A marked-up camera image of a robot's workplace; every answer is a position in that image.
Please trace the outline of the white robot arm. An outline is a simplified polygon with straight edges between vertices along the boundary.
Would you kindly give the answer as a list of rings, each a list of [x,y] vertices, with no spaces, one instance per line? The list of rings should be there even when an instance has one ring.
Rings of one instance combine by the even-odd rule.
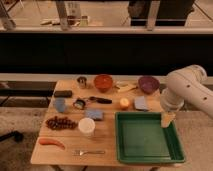
[[[203,85],[207,73],[202,66],[190,65],[170,72],[160,95],[161,127],[167,128],[187,101],[213,118],[213,91]]]

